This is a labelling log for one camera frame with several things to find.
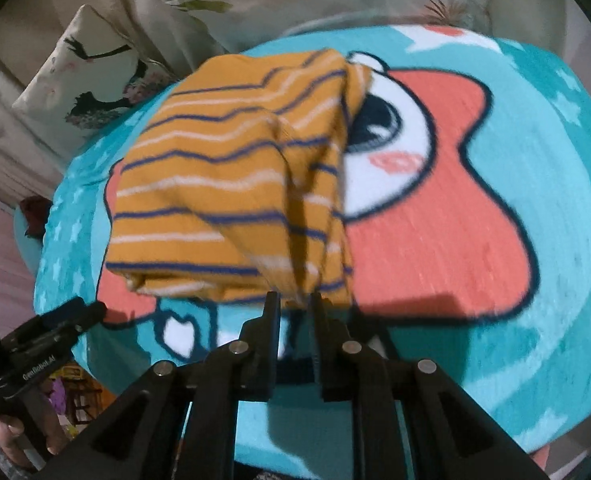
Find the mustard striped garment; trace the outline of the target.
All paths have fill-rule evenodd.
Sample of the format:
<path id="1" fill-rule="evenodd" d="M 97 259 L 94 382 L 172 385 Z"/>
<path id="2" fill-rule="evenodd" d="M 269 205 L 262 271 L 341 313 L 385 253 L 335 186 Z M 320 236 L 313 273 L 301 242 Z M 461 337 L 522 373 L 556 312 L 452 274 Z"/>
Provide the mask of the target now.
<path id="1" fill-rule="evenodd" d="M 149 296 L 348 306 L 343 159 L 370 84 L 332 49 L 205 63 L 124 157 L 106 268 Z"/>

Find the white cushion with crane print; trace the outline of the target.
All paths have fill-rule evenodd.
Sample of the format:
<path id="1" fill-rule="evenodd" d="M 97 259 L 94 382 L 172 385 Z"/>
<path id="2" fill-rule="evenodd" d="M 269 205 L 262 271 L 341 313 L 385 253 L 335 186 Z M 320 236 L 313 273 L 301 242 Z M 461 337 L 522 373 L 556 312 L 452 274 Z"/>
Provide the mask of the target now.
<path id="1" fill-rule="evenodd" d="M 85 4 L 12 108 L 65 166 L 102 128 L 174 81 Z"/>

